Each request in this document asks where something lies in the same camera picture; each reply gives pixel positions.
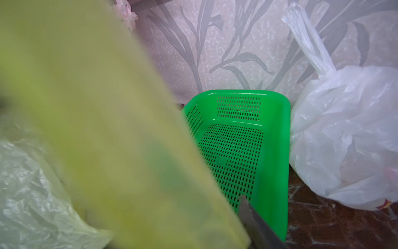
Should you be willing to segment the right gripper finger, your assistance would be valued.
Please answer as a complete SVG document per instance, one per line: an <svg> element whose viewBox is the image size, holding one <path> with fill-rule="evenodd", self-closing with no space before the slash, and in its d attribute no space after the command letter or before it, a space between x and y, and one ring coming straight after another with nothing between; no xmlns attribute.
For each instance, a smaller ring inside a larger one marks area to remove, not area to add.
<svg viewBox="0 0 398 249"><path fill-rule="evenodd" d="M239 197L238 217L251 239L250 249L289 248L252 207L245 195Z"/></svg>

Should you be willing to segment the green plastic basket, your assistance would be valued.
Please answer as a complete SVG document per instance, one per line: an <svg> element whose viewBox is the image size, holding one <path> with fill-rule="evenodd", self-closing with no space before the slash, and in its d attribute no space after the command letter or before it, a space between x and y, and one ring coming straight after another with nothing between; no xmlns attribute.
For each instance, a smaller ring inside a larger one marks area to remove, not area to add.
<svg viewBox="0 0 398 249"><path fill-rule="evenodd" d="M265 90L211 90L182 113L232 209L240 197L280 239L288 230L290 102Z"/></svg>

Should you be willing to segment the white printed plastic bag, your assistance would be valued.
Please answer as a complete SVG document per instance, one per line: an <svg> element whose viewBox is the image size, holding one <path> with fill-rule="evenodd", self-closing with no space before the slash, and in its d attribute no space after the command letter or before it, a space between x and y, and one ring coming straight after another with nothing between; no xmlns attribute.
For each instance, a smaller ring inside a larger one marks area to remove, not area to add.
<svg viewBox="0 0 398 249"><path fill-rule="evenodd" d="M347 66L337 70L305 10L283 17L318 78L291 114L289 163L317 195L359 210L398 201L398 71Z"/></svg>

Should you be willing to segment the light green plastic bag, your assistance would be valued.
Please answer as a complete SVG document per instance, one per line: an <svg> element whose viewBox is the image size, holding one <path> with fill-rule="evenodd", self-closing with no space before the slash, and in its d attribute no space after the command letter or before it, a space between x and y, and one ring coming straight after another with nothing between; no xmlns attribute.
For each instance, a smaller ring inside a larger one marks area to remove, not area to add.
<svg viewBox="0 0 398 249"><path fill-rule="evenodd" d="M249 247L173 96L108 1L1 1L1 84L120 247Z"/></svg>

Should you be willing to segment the pink cherry blossom tree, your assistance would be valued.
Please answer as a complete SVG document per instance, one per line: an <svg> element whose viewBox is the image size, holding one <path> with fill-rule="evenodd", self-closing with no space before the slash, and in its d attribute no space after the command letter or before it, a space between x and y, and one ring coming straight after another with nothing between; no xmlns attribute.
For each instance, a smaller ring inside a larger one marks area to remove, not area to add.
<svg viewBox="0 0 398 249"><path fill-rule="evenodd" d="M131 5L127 0L116 0L116 4L113 5L113 11L130 31L136 29L138 16L132 11Z"/></svg>

